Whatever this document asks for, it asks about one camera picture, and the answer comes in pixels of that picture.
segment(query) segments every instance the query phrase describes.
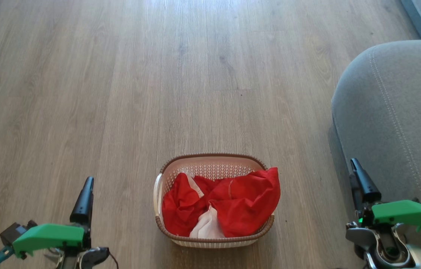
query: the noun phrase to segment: brown basket rim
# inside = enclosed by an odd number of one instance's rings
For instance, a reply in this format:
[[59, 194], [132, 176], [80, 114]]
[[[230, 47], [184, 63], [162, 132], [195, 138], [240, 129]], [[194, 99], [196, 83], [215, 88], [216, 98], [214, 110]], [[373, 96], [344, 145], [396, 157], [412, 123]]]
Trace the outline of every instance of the brown basket rim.
[[[176, 160], [182, 160], [182, 159], [188, 159], [188, 158], [194, 158], [194, 157], [239, 157], [239, 158], [246, 158], [249, 160], [253, 160], [258, 165], [262, 167], [263, 170], [267, 170], [267, 166], [259, 159], [251, 156], [251, 155], [245, 155], [245, 154], [235, 154], [235, 153], [199, 153], [199, 154], [185, 154], [185, 155], [179, 155], [175, 158], [172, 158], [168, 162], [166, 162], [162, 168], [160, 173], [163, 174], [164, 170], [173, 162]], [[240, 237], [229, 237], [229, 238], [217, 238], [217, 239], [209, 239], [209, 238], [190, 238], [185, 236], [178, 236], [173, 235], [166, 228], [164, 227], [163, 223], [161, 223], [161, 218], [159, 216], [156, 216], [156, 223], [158, 225], [159, 230], [169, 237], [172, 240], [176, 241], [183, 241], [183, 242], [192, 242], [192, 243], [233, 243], [233, 242], [243, 242], [243, 241], [251, 241], [251, 240], [257, 240], [260, 237], [264, 236], [270, 228], [272, 228], [272, 225], [274, 224], [275, 216], [272, 214], [268, 218], [268, 220], [265, 222], [265, 226], [263, 227], [262, 231], [256, 233], [255, 235], [249, 235], [249, 236], [240, 236]]]
[[215, 153], [198, 153], [198, 154], [184, 154], [179, 155], [177, 157], [174, 157], [170, 160], [168, 160], [161, 168], [160, 173], [162, 174], [164, 170], [173, 162], [176, 160], [182, 160], [182, 159], [190, 159], [190, 158], [197, 158], [197, 157], [238, 157], [238, 158], [246, 158], [249, 160], [253, 160], [258, 165], [260, 165], [263, 170], [267, 170], [267, 166], [259, 159], [246, 154], [235, 154], [235, 153], [224, 153], [224, 152], [215, 152]]

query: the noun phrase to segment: laminate floor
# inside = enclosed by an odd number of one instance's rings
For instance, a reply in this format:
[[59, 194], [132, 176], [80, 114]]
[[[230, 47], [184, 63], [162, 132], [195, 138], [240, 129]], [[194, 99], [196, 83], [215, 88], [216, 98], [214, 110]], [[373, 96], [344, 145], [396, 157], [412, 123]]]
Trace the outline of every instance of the laminate floor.
[[[360, 267], [330, 100], [359, 53], [417, 38], [399, 0], [0, 0], [0, 232], [68, 223], [92, 175], [93, 243], [121, 268]], [[156, 227], [161, 165], [201, 152], [279, 167], [258, 243], [188, 249]]]

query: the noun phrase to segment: laundry basket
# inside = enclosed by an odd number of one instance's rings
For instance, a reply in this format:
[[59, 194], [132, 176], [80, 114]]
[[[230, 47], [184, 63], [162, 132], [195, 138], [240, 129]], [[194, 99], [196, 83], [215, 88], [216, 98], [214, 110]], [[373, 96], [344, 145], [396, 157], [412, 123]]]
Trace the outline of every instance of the laundry basket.
[[161, 208], [164, 194], [172, 187], [176, 176], [180, 172], [216, 180], [225, 177], [244, 176], [257, 170], [267, 170], [267, 167], [256, 158], [248, 155], [226, 153], [193, 154], [179, 156], [170, 160], [162, 167], [161, 172], [156, 178], [156, 183], [154, 184], [154, 213], [156, 213], [156, 223], [158, 224], [159, 229], [174, 243], [184, 247], [228, 248], [251, 245], [270, 230], [274, 223], [274, 214], [272, 214], [264, 225], [253, 235], [205, 239], [178, 236], [168, 232], [164, 226], [164, 221], [162, 220]]

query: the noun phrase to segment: cable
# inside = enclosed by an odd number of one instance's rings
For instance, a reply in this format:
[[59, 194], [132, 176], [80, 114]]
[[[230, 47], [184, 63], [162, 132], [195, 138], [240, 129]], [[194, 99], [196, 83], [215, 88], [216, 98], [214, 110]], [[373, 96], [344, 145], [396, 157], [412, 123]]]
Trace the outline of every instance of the cable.
[[111, 256], [111, 258], [113, 258], [113, 260], [115, 260], [116, 269], [119, 269], [119, 264], [118, 264], [118, 261], [116, 260], [116, 258], [113, 256], [113, 254], [111, 254], [111, 252], [109, 253], [109, 255]]

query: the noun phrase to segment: gray sofa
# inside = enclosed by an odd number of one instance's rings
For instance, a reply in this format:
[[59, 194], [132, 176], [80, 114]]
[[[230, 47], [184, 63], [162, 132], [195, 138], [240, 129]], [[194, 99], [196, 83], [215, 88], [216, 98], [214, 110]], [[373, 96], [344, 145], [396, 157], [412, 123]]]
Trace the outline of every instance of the gray sofa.
[[[348, 167], [357, 158], [383, 201], [421, 201], [421, 40], [362, 52], [340, 78], [332, 114]], [[421, 234], [408, 236], [421, 247]]]

